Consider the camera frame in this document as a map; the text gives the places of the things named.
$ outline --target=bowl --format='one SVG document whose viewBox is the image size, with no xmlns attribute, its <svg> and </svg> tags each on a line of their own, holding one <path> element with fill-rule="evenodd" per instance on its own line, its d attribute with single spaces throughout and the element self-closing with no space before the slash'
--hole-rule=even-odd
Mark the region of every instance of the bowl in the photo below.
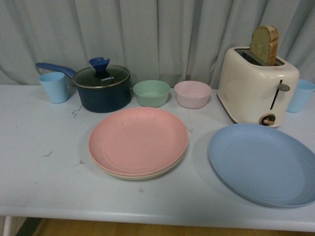
<svg viewBox="0 0 315 236">
<path fill-rule="evenodd" d="M 170 90 L 170 85 L 160 80 L 141 81 L 133 87 L 136 99 L 143 107 L 163 106 L 168 99 Z"/>
<path fill-rule="evenodd" d="M 212 89 L 199 81 L 183 81 L 174 87 L 175 98 L 179 105 L 186 108 L 200 108 L 207 104 Z"/>
</svg>

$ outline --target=light blue cup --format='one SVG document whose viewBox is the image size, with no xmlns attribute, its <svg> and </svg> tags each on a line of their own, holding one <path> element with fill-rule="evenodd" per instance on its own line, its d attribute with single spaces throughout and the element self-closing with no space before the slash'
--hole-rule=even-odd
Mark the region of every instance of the light blue cup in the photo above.
<svg viewBox="0 0 315 236">
<path fill-rule="evenodd" d="M 68 100 L 65 74 L 51 72 L 40 76 L 38 80 L 52 103 L 63 103 Z"/>
<path fill-rule="evenodd" d="M 307 80 L 299 80 L 287 112 L 299 112 L 315 91 L 315 85 Z"/>
</svg>

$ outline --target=plate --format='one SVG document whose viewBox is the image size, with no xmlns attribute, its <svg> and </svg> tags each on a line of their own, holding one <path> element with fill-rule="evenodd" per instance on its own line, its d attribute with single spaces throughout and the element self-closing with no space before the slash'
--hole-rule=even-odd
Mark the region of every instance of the plate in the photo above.
<svg viewBox="0 0 315 236">
<path fill-rule="evenodd" d="M 101 121 L 89 138 L 94 162 L 123 179 L 148 179 L 173 168 L 183 156 L 188 132 L 183 122 L 158 108 L 130 108 Z"/>
<path fill-rule="evenodd" d="M 315 155 L 274 128 L 234 124 L 209 142 L 211 164 L 233 191 L 271 207 L 302 207 L 315 201 Z"/>
</svg>

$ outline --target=tabletop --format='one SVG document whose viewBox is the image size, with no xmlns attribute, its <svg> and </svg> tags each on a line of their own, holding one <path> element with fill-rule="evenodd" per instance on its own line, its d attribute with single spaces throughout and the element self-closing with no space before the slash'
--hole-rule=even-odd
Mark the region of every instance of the tabletop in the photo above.
<svg viewBox="0 0 315 236">
<path fill-rule="evenodd" d="M 208 157 L 211 137 L 232 125 L 216 90 L 206 106 L 181 107 L 171 90 L 158 109 L 189 133 L 182 160 L 147 180 L 115 178 L 92 161 L 88 139 L 113 113 L 81 106 L 78 91 L 52 104 L 40 86 L 0 85 L 0 215 L 315 232 L 315 204 L 268 207 L 230 190 Z M 140 107 L 135 96 L 124 109 Z M 315 152 L 315 97 L 277 128 Z"/>
</svg>

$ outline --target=green bowl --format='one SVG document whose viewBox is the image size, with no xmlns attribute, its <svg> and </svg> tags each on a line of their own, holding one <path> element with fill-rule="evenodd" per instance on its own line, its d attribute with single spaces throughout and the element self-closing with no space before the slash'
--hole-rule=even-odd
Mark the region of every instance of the green bowl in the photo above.
<svg viewBox="0 0 315 236">
<path fill-rule="evenodd" d="M 143 107 L 163 106 L 170 90 L 170 85 L 160 80 L 145 80 L 133 87 L 137 101 Z"/>
</svg>

